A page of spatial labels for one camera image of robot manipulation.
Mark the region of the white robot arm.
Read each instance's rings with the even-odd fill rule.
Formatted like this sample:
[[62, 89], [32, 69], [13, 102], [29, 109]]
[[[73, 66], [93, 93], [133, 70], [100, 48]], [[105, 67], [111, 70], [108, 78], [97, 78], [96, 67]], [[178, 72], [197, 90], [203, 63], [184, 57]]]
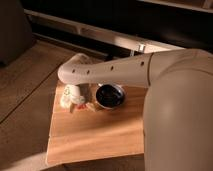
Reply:
[[213, 171], [213, 54], [182, 49], [97, 64], [60, 66], [70, 85], [148, 89], [143, 109], [146, 171]]

